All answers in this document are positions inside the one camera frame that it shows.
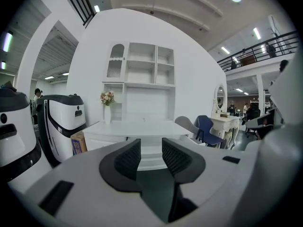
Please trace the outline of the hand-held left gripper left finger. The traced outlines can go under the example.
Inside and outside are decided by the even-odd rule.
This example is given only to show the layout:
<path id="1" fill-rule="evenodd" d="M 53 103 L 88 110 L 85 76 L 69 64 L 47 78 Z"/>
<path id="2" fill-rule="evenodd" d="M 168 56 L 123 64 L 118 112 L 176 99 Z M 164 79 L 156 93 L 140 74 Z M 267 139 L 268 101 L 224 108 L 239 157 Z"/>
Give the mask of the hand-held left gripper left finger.
<path id="1" fill-rule="evenodd" d="M 136 182 L 140 161 L 141 140 L 135 139 L 104 156 L 99 164 L 99 173 L 108 185 L 119 192 L 141 193 L 142 188 Z"/>

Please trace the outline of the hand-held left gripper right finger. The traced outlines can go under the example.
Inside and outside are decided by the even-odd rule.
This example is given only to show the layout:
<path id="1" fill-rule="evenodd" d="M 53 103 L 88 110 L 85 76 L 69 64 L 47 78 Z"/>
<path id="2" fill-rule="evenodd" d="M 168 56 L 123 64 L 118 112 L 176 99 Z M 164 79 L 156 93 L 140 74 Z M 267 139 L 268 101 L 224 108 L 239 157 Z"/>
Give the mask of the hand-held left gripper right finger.
<path id="1" fill-rule="evenodd" d="M 205 170 L 203 156 L 168 138 L 162 138 L 162 158 L 174 178 L 174 192 L 168 222 L 174 222 L 196 210 L 198 206 L 185 198 L 182 184 L 193 183 Z"/>

